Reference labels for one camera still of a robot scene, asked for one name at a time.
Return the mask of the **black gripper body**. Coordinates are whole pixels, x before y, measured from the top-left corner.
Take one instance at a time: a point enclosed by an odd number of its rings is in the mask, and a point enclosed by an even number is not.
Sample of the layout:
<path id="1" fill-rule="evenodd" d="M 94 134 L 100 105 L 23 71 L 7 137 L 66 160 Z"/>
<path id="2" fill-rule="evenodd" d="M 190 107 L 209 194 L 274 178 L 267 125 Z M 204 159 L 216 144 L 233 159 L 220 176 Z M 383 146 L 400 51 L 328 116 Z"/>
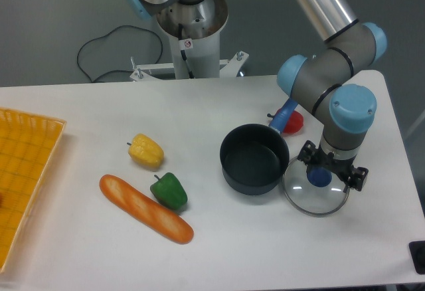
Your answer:
<path id="1" fill-rule="evenodd" d="M 310 177 L 312 179 L 330 179 L 331 174 L 339 179 L 353 177 L 355 155 L 347 159 L 337 157 L 333 152 L 325 153 L 321 147 L 314 149 L 310 157 Z"/>

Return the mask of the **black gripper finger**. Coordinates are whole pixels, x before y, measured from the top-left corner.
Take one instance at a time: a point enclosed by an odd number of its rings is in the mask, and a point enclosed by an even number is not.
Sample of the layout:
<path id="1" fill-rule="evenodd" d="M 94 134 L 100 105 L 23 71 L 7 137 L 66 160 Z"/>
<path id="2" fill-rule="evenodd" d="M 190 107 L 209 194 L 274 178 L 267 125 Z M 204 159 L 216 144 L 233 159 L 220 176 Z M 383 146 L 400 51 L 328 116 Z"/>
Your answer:
<path id="1" fill-rule="evenodd" d="M 356 191 L 362 191 L 364 184 L 366 183 L 369 170 L 365 167 L 355 167 L 352 165 L 350 170 L 347 172 L 344 184 Z"/>
<path id="2" fill-rule="evenodd" d="M 305 165 L 315 163 L 315 156 L 317 148 L 313 142 L 307 140 L 297 156 L 297 160 L 303 162 Z"/>

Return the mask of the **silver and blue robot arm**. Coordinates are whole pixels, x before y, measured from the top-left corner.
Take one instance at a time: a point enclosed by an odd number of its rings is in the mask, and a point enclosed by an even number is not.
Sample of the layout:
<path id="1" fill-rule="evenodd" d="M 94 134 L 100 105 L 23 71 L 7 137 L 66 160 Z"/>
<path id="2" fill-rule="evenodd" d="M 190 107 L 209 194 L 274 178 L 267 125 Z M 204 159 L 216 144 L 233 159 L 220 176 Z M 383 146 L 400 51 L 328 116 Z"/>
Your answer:
<path id="1" fill-rule="evenodd" d="M 128 1 L 141 18 L 155 17 L 169 36 L 176 78 L 222 74 L 219 46 L 207 46 L 207 41 L 217 43 L 226 25 L 224 0 Z M 307 175 L 323 168 L 360 191 L 368 171 L 353 161 L 373 123 L 377 101 L 369 89 L 349 80 L 384 54 L 387 39 L 375 24 L 360 23 L 345 0 L 297 1 L 327 48 L 316 58 L 295 55 L 282 65 L 277 82 L 289 99 L 272 128 L 282 126 L 295 105 L 302 106 L 323 124 L 320 144 L 307 142 L 298 156 Z"/>

